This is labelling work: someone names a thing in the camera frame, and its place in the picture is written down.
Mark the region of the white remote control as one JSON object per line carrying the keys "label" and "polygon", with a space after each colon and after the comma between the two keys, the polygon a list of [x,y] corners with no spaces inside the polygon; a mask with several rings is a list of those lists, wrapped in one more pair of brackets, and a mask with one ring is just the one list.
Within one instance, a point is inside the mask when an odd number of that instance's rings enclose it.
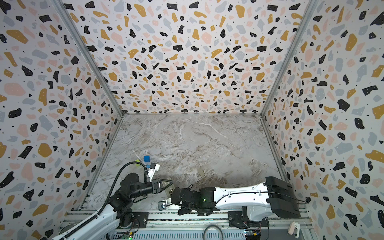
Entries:
{"label": "white remote control", "polygon": [[168,188],[165,189],[165,193],[167,195],[167,198],[171,198],[173,191],[175,190],[175,185],[172,184]]}

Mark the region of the remote battery cover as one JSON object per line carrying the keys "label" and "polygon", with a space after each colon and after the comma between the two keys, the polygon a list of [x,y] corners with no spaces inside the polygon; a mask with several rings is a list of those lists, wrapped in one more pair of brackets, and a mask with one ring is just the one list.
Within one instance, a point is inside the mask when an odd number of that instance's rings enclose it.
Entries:
{"label": "remote battery cover", "polygon": [[201,168],[198,168],[198,173],[199,173],[201,178],[206,176],[205,172]]}

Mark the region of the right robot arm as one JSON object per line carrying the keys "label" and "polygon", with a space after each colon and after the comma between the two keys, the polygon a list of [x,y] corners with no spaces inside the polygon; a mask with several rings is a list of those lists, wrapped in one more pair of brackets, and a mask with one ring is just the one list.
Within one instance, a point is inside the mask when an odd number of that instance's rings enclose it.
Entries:
{"label": "right robot arm", "polygon": [[240,228],[248,228],[250,223],[261,222],[272,215],[282,219],[301,217],[292,185],[276,177],[266,177],[264,183],[257,185],[232,189],[206,187],[193,191],[191,187],[177,187],[169,205],[180,207],[179,216],[192,211],[203,217],[222,210],[240,210]]}

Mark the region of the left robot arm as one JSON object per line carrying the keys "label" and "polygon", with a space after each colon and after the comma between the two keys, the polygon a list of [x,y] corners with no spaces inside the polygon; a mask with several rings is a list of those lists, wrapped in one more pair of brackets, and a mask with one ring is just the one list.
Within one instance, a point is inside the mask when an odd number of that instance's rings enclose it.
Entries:
{"label": "left robot arm", "polygon": [[134,225],[132,206],[138,197],[159,194],[173,184],[171,180],[140,182],[136,173],[128,174],[120,188],[90,217],[54,237],[54,240],[100,240],[118,227]]}

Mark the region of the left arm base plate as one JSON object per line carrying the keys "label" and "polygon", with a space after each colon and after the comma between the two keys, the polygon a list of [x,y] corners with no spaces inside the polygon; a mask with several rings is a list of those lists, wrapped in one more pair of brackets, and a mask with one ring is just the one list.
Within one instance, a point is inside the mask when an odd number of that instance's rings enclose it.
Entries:
{"label": "left arm base plate", "polygon": [[145,229],[147,227],[149,212],[129,212],[120,218],[120,228]]}

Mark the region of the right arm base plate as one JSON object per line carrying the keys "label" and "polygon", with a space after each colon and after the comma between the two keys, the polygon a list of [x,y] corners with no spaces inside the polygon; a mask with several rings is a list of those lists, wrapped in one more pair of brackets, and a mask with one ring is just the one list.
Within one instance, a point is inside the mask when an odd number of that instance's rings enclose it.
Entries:
{"label": "right arm base plate", "polygon": [[228,212],[228,218],[229,218],[229,227],[230,228],[237,228],[237,229],[250,229],[250,228],[264,228],[269,227],[270,223],[269,221],[264,218],[260,222],[255,222],[246,219],[243,216],[242,211],[229,211]]}

